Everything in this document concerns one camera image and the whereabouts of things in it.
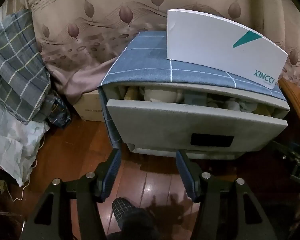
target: curtain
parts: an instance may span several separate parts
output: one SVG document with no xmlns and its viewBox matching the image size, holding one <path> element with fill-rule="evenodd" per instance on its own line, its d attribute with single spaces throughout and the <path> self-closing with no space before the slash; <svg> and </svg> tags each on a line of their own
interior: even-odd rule
<svg viewBox="0 0 300 240">
<path fill-rule="evenodd" d="M 291 0 L 8 0 L 8 12 L 19 8 L 31 9 L 44 63 L 72 104 L 98 87 L 138 32 L 165 30 L 173 8 L 219 15 L 263 34 L 289 55 L 280 77 L 300 87 L 300 12 Z"/>
</svg>

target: cardboard box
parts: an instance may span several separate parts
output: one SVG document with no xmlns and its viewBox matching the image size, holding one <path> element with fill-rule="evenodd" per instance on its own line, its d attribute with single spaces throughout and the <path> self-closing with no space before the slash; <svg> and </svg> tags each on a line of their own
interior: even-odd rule
<svg viewBox="0 0 300 240">
<path fill-rule="evenodd" d="M 237 22 L 203 12 L 168 10 L 167 59 L 216 68 L 273 89 L 287 57 L 275 43 Z"/>
<path fill-rule="evenodd" d="M 83 94 L 74 109 L 83 120 L 104 122 L 98 90 Z"/>
</svg>

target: fabric storage box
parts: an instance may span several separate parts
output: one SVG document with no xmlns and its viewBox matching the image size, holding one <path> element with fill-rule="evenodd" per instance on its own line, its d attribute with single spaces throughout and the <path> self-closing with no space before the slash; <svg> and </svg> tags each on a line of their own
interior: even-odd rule
<svg viewBox="0 0 300 240">
<path fill-rule="evenodd" d="M 287 126 L 283 118 L 290 108 L 277 86 L 270 90 L 220 70 L 167 60 L 165 32 L 139 35 L 145 37 L 136 40 L 137 36 L 129 44 L 99 91 L 104 97 L 104 114 L 113 143 L 111 133 L 115 129 L 132 152 L 174 156 L 176 150 L 183 149 L 190 158 L 234 159 L 260 150 Z M 272 114 L 123 100 L 129 86 L 161 86 L 229 96 L 263 104 L 272 109 Z"/>
</svg>

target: plaid slipper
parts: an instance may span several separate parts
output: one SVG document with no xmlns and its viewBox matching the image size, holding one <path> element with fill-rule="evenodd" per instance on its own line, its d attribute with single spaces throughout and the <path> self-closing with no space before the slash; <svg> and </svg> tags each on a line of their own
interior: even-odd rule
<svg viewBox="0 0 300 240">
<path fill-rule="evenodd" d="M 127 199 L 119 197 L 112 202 L 112 210 L 118 224 L 126 215 L 133 213 L 137 208 L 132 205 Z"/>
</svg>

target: teal triangle logo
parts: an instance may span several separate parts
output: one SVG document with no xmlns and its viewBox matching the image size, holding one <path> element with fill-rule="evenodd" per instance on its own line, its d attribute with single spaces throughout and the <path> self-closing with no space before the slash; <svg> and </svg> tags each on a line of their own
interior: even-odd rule
<svg viewBox="0 0 300 240">
<path fill-rule="evenodd" d="M 252 31 L 248 31 L 245 35 L 243 35 L 235 44 L 233 44 L 233 48 L 238 47 L 242 44 L 245 44 L 249 41 L 254 41 L 261 38 L 259 34 L 253 33 Z"/>
</svg>

